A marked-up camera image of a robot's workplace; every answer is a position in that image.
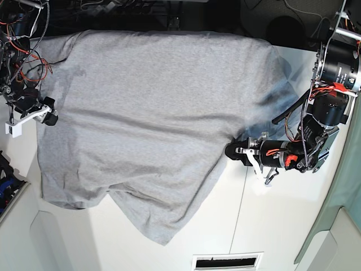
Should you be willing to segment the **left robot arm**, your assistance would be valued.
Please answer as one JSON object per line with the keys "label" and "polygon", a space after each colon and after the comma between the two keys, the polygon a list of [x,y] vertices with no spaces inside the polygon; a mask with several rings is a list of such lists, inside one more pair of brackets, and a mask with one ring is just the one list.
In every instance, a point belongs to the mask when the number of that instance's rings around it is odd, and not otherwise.
{"label": "left robot arm", "polygon": [[262,177],[270,167],[273,178],[280,168],[301,173],[317,172],[346,124],[360,94],[360,1],[344,1],[327,43],[316,55],[310,88],[272,120],[285,122],[286,141],[271,140],[267,133],[230,143],[225,154],[253,167]]}

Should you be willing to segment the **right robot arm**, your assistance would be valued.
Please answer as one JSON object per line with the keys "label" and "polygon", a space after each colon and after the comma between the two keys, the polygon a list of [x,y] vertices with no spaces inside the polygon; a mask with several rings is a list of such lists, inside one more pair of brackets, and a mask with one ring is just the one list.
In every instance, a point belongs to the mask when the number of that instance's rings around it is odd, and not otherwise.
{"label": "right robot arm", "polygon": [[41,83],[51,64],[37,51],[50,21],[49,1],[1,1],[1,96],[22,118],[32,116],[54,126],[54,99],[41,95]]}

